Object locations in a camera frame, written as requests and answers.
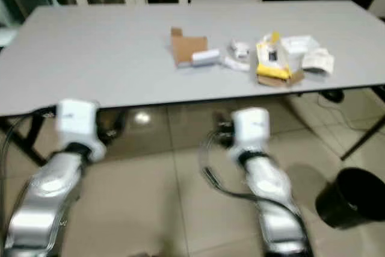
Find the table leg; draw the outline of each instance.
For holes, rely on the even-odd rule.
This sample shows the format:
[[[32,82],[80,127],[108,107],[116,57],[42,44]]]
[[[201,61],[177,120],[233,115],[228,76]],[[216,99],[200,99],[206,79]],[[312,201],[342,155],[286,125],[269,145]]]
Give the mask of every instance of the table leg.
[[[19,132],[14,132],[12,140],[18,146],[20,150],[26,153],[31,160],[37,164],[39,167],[46,164],[46,160],[33,148],[33,144],[36,141],[39,130],[43,125],[43,118],[36,116],[32,118],[31,129],[26,138],[24,138]],[[12,127],[12,124],[5,118],[0,118],[0,129],[6,134],[9,129]]]
[[[370,139],[378,130],[385,125],[385,115],[374,124],[365,134],[341,157],[345,161],[352,153],[354,153],[360,146],[362,146],[368,139]]]

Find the black trash can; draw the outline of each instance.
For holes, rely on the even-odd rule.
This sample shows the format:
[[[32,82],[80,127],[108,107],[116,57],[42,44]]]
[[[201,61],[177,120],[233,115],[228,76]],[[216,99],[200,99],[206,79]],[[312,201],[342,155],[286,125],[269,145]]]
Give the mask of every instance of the black trash can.
[[[316,199],[318,215],[333,228],[385,220],[385,184],[358,168],[343,169]]]

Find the tile floor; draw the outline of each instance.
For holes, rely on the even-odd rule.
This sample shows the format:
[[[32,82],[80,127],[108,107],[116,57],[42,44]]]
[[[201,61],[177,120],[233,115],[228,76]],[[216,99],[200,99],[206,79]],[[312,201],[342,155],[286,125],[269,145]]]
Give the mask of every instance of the tile floor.
[[[320,107],[318,102],[332,108]],[[262,256],[254,206],[213,191],[197,167],[197,145],[212,128],[212,113],[227,114],[249,106],[270,111],[269,149],[292,181],[316,255],[383,256],[385,223],[338,231],[325,225],[314,207],[318,192],[343,167],[363,167],[385,180],[385,130],[344,163],[339,159],[363,134],[352,128],[368,129],[385,113],[385,105],[370,90],[347,91],[340,105],[311,93],[300,98],[251,98],[130,111],[126,132],[109,147],[106,160],[88,168],[82,197],[70,215],[63,256],[157,253],[164,238],[174,241],[180,256]],[[140,113],[150,116],[148,123],[138,123]],[[47,155],[55,145],[54,123],[49,120],[36,146]],[[228,187],[244,190],[242,175],[225,151],[214,149],[211,161],[220,167]],[[36,170],[23,153],[11,147],[8,213]]]

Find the white table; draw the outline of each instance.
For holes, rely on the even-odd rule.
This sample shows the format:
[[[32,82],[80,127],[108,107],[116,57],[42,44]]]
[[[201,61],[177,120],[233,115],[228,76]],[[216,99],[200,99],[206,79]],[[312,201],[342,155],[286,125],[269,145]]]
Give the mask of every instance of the white table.
[[[259,85],[254,69],[177,69],[172,26],[222,50],[232,38],[256,43],[273,30],[311,34],[335,56],[334,73],[275,88]],[[369,87],[385,84],[384,53],[385,25],[350,1],[40,7],[0,55],[0,116],[63,98],[136,107]]]

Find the black power cord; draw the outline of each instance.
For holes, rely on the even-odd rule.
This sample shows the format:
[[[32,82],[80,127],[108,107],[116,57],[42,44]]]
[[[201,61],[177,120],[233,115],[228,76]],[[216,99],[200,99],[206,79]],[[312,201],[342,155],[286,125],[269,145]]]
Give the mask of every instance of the black power cord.
[[[219,181],[219,178],[215,175],[213,168],[211,168],[209,166],[209,161],[208,161],[208,150],[211,147],[212,143],[215,140],[215,137],[218,134],[219,134],[219,132],[210,132],[208,134],[206,140],[200,146],[199,166],[200,166],[200,170],[202,172],[203,177],[216,190],[218,190],[219,192],[221,192],[221,193],[223,193],[223,194],[225,194],[227,196],[234,197],[234,198],[239,198],[239,199],[243,199],[243,200],[248,200],[248,201],[251,201],[251,202],[255,203],[256,205],[259,202],[270,203],[270,204],[278,206],[279,208],[282,208],[286,212],[290,213],[294,217],[294,219],[296,219],[296,221],[298,222],[298,224],[301,227],[301,230],[304,232],[304,235],[305,235],[304,243],[305,243],[306,249],[307,249],[307,252],[306,252],[307,256],[308,257],[314,257],[314,253],[313,253],[313,250],[312,250],[312,245],[311,245],[311,243],[310,243],[310,241],[309,241],[309,239],[307,237],[307,229],[306,229],[305,223],[303,222],[302,217],[299,215],[299,213],[293,211],[292,209],[287,207],[285,204],[282,204],[282,203],[280,203],[280,202],[278,202],[276,200],[272,200],[272,199],[269,199],[269,198],[264,198],[264,197],[256,196],[256,195],[250,194],[250,193],[236,193],[236,192],[232,192],[232,191],[229,191],[228,189],[224,188],[221,185],[221,182]]]
[[[56,114],[56,106],[40,108],[32,111],[22,117],[18,118],[15,123],[11,126],[7,135],[4,138],[1,146],[0,154],[0,256],[3,255],[5,238],[7,237],[7,228],[5,221],[5,183],[7,178],[7,154],[11,143],[11,138],[14,132],[21,127],[26,119],[31,116],[42,116],[42,117],[54,117]]]

